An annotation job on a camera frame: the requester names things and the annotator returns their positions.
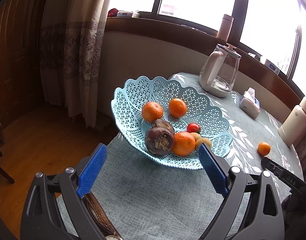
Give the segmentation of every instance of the beetroot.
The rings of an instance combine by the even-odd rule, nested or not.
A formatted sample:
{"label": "beetroot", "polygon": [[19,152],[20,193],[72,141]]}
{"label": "beetroot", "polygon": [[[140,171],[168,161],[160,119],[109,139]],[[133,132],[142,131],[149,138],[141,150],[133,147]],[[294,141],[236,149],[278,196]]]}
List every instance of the beetroot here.
{"label": "beetroot", "polygon": [[165,127],[153,127],[145,135],[145,146],[153,155],[167,155],[173,146],[173,135]]}
{"label": "beetroot", "polygon": [[165,121],[163,119],[156,119],[155,121],[152,122],[152,127],[156,126],[167,128],[171,131],[173,135],[175,134],[174,128],[171,126],[171,124],[168,121]]}

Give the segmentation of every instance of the table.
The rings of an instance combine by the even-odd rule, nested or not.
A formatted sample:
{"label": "table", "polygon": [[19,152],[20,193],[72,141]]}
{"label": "table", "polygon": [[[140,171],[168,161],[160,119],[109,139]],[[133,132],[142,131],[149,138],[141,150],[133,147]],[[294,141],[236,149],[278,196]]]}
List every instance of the table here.
{"label": "table", "polygon": [[[178,73],[171,79],[205,93],[196,75]],[[261,157],[256,148],[266,141],[272,147],[269,157],[303,179],[297,153],[278,135],[280,123],[274,117],[261,109],[253,120],[238,107],[241,95],[235,91],[226,98],[209,97],[230,123],[233,143],[226,160],[231,166],[259,174]],[[197,240],[201,236],[223,200],[204,170],[160,166],[133,149],[120,133],[107,149],[108,158],[92,192],[124,240]],[[289,188],[274,176],[273,180],[282,201],[289,195]],[[244,195],[229,234],[238,230],[248,197],[249,193]],[[57,201],[68,232],[76,235],[63,198],[60,196]]]}

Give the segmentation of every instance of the lattice pattern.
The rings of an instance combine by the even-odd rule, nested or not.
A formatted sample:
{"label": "lattice pattern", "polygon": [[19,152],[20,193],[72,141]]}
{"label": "lattice pattern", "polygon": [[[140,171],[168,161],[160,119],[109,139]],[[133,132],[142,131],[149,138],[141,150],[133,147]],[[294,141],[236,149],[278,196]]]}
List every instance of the lattice pattern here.
{"label": "lattice pattern", "polygon": [[[180,119],[168,113],[168,103],[173,98],[181,98],[188,106],[188,113]],[[229,153],[232,136],[227,132],[228,121],[222,117],[222,111],[212,106],[207,95],[199,94],[192,87],[181,87],[176,80],[156,77],[152,81],[141,76],[137,80],[129,79],[124,88],[117,88],[111,102],[113,116],[124,138],[138,151],[161,165],[187,170],[203,169],[197,153],[194,151],[185,157],[169,154],[163,157],[152,156],[145,147],[144,136],[151,125],[141,116],[141,108],[149,101],[156,101],[164,109],[163,118],[171,123],[175,131],[184,131],[190,122],[201,126],[202,137],[211,139],[212,151],[225,157]]]}

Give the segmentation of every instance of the electric kettle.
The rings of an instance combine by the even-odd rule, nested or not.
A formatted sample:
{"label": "electric kettle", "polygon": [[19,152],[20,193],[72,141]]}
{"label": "electric kettle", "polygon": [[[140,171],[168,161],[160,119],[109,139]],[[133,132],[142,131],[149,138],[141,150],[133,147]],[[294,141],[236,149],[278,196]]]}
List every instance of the electric kettle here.
{"label": "electric kettle", "polygon": [[216,45],[201,69],[198,80],[205,91],[220,98],[226,97],[232,91],[241,58],[232,45],[227,45]]}

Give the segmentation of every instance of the brown leather watch strap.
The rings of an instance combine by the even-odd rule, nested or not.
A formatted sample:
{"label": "brown leather watch strap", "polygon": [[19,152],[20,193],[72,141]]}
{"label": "brown leather watch strap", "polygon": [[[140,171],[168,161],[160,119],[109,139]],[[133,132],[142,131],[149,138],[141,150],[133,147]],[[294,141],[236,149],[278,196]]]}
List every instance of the brown leather watch strap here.
{"label": "brown leather watch strap", "polygon": [[92,192],[84,195],[83,203],[85,204],[91,217],[93,218],[94,222],[99,227],[101,232],[104,234],[104,236],[112,235],[121,238],[121,235],[111,223],[103,208],[101,207],[100,203]]}

